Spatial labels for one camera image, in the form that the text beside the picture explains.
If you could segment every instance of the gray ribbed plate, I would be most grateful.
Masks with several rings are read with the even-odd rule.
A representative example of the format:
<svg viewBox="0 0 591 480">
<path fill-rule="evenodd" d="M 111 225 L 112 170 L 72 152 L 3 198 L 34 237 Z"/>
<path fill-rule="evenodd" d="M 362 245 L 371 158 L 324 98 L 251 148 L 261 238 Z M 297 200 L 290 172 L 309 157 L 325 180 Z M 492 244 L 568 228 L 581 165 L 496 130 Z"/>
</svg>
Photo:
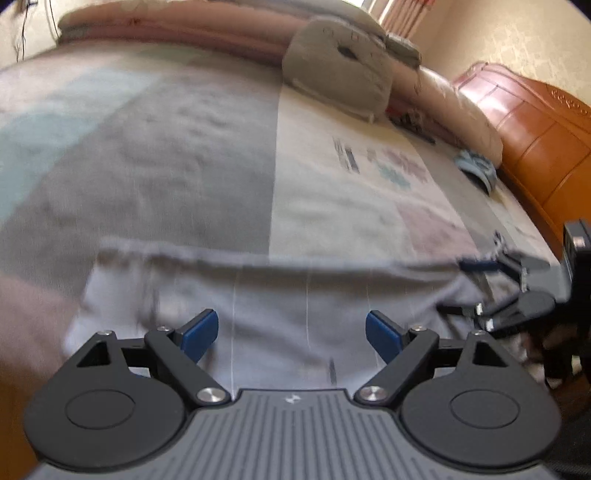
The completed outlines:
<svg viewBox="0 0 591 480">
<path fill-rule="evenodd" d="M 43 465 L 31 480 L 452 480 L 461 472 L 415 450 L 389 412 L 351 403 L 344 390 L 246 390 L 231 406 L 202 409 L 169 450 L 111 473 Z M 550 480 L 543 466 L 507 480 Z"/>
</svg>

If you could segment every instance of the folded cloth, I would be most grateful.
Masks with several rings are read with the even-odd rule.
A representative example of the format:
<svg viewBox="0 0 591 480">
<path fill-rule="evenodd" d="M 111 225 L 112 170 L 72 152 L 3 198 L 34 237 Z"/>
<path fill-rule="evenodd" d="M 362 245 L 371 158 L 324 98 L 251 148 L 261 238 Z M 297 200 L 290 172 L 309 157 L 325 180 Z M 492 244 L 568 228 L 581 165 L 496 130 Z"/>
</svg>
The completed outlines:
<svg viewBox="0 0 591 480">
<path fill-rule="evenodd" d="M 492 162 L 471 150 L 462 150 L 454 159 L 457 167 L 488 195 L 496 186 L 496 170 Z"/>
<path fill-rule="evenodd" d="M 280 258 L 111 238 L 64 348 L 71 355 L 97 330 L 138 338 L 158 325 L 177 328 L 212 308 L 219 335 L 200 365 L 233 395 L 241 387 L 354 392 L 383 366 L 365 337 L 370 310 L 403 328 L 420 323 L 465 338 L 472 325 L 444 319 L 436 304 L 483 298 L 453 260 Z"/>
<path fill-rule="evenodd" d="M 412 69 L 419 68 L 422 61 L 421 52 L 419 52 L 418 48 L 410 40 L 389 33 L 386 36 L 385 45 L 390 56 Z"/>
</svg>

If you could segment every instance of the wooden furniture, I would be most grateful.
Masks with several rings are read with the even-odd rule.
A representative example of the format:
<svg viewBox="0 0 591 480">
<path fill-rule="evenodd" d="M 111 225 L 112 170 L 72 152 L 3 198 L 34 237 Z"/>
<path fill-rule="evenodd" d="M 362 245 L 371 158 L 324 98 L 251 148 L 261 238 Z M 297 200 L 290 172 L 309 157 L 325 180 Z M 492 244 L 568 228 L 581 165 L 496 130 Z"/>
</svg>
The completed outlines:
<svg viewBox="0 0 591 480">
<path fill-rule="evenodd" d="M 591 108 L 499 64 L 475 63 L 454 85 L 500 133 L 499 176 L 560 257 L 563 223 L 591 220 Z"/>
<path fill-rule="evenodd" d="M 29 397 L 0 382 L 0 480 L 20 480 L 37 464 L 22 428 Z"/>
</svg>

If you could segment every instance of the plush toy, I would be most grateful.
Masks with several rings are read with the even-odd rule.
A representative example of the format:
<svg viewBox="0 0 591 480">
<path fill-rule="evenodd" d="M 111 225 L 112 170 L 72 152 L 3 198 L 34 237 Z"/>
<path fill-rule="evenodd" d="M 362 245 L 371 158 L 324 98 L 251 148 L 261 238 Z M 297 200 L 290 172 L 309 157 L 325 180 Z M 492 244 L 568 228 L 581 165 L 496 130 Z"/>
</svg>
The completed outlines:
<svg viewBox="0 0 591 480">
<path fill-rule="evenodd" d="M 394 74 L 383 42 L 337 17 L 314 17 L 282 63 L 295 88 L 373 120 L 388 106 Z"/>
</svg>

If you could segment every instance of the cable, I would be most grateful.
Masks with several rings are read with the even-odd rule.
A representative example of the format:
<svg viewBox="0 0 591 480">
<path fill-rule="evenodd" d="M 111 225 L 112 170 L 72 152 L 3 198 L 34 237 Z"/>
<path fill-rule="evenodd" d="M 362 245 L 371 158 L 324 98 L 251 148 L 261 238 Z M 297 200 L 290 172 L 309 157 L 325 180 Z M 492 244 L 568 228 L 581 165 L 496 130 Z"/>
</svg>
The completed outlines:
<svg viewBox="0 0 591 480">
<path fill-rule="evenodd" d="M 30 6 L 31 6 L 31 4 L 27 0 L 27 6 L 25 7 L 25 16 L 22 20 L 22 28 L 21 28 L 21 45 L 22 45 L 21 60 L 25 59 L 25 43 L 27 43 L 27 39 L 25 38 L 25 26 L 27 24 L 27 18 L 29 17 Z M 17 46 L 17 62 L 18 62 L 18 56 L 20 53 L 21 53 L 21 48 Z"/>
<path fill-rule="evenodd" d="M 56 19 L 53 17 L 53 7 L 51 6 L 51 0 L 49 0 L 49 12 L 51 14 L 51 22 L 53 23 L 53 29 L 56 31 L 56 38 L 59 38 L 60 34 L 57 31 Z"/>
</svg>

